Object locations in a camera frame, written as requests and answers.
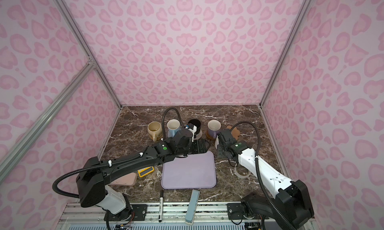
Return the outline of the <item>paw shaped cork coaster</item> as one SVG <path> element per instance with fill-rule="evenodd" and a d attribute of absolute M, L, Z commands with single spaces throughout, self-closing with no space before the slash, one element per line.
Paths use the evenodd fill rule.
<path fill-rule="evenodd" d="M 234 127 L 234 129 L 232 130 L 232 126 L 227 126 L 227 128 L 225 129 L 225 133 L 226 138 L 231 141 L 238 141 L 240 136 L 240 131 L 236 127 Z"/>

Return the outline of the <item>black mug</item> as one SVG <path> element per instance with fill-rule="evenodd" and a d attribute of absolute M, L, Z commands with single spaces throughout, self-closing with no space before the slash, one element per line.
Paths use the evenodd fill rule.
<path fill-rule="evenodd" d="M 197 128 L 195 134 L 199 134 L 201 132 L 201 121 L 198 119 L 191 119 L 188 121 L 188 125 L 193 125 L 194 127 Z"/>

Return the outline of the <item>white mug light blue outside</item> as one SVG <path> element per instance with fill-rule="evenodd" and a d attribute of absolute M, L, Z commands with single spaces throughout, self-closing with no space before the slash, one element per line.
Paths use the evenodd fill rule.
<path fill-rule="evenodd" d="M 167 123 L 168 137 L 174 137 L 175 134 L 181 129 L 181 123 L 179 120 L 169 120 Z"/>

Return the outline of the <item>beige glazed ceramic mug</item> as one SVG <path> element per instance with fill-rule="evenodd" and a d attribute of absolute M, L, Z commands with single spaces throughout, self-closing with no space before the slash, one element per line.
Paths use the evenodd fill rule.
<path fill-rule="evenodd" d="M 148 134 L 153 142 L 159 141 L 163 138 L 162 125 L 159 122 L 151 122 L 147 127 Z"/>

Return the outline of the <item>brown round wooden coaster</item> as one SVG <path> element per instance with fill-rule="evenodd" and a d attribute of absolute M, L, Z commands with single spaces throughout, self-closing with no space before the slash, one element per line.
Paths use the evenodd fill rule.
<path fill-rule="evenodd" d="M 212 140 L 214 141 L 216 139 L 216 137 L 212 137 L 209 133 L 206 133 L 206 137 L 209 139 L 209 140 Z"/>

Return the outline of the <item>multicolour woven coaster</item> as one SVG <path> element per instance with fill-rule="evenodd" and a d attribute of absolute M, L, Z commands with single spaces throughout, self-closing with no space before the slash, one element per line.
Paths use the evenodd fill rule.
<path fill-rule="evenodd" d="M 199 140 L 202 137 L 202 135 L 203 135 L 203 132 L 200 131 L 197 135 L 195 135 L 194 139 Z"/>

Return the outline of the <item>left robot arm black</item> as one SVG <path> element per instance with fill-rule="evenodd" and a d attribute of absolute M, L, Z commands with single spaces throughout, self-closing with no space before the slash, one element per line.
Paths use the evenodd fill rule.
<path fill-rule="evenodd" d="M 116 192 L 109 184 L 146 167 L 163 165 L 178 157 L 204 154 L 209 147 L 208 141 L 194 140 L 192 132 L 182 129 L 174 137 L 157 141 L 138 154 L 108 161 L 91 158 L 85 164 L 86 170 L 76 179 L 81 207 L 98 206 L 112 215 L 130 215 L 133 210 L 128 196 Z"/>

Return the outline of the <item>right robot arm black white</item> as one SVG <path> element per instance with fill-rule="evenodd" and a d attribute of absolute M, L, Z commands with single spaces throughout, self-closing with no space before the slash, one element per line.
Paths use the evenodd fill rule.
<path fill-rule="evenodd" d="M 266 190 L 262 197 L 251 193 L 241 199 L 239 205 L 228 206 L 229 218 L 269 217 L 274 219 L 281 229 L 301 228 L 314 217 L 314 209 L 307 185 L 284 176 L 256 155 L 256 151 L 246 142 L 238 142 L 229 129 L 218 134 L 216 148 L 219 153 L 245 167 L 258 180 L 260 187 Z"/>

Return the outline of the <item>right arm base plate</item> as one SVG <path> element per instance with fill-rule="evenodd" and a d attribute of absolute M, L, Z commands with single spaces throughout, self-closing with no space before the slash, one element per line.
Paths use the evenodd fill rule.
<path fill-rule="evenodd" d="M 227 204 L 230 220 L 261 220 L 262 217 L 271 218 L 271 207 L 263 203 L 229 203 Z"/>

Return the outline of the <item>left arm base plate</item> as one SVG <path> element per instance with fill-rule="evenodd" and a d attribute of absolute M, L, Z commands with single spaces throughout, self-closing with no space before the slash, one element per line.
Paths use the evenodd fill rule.
<path fill-rule="evenodd" d="M 112 214 L 106 211 L 104 221 L 144 221 L 147 214 L 148 205 L 134 204 L 123 209 L 120 213 Z"/>

